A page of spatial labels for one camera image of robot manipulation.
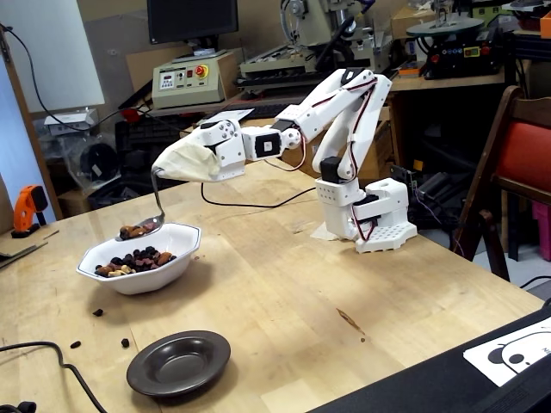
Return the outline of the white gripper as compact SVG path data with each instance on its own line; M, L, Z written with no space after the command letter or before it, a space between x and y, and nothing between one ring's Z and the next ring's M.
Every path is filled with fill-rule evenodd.
M214 150L220 166L216 179L229 180L245 173L245 148L239 132L234 120L205 122L185 137L185 147Z

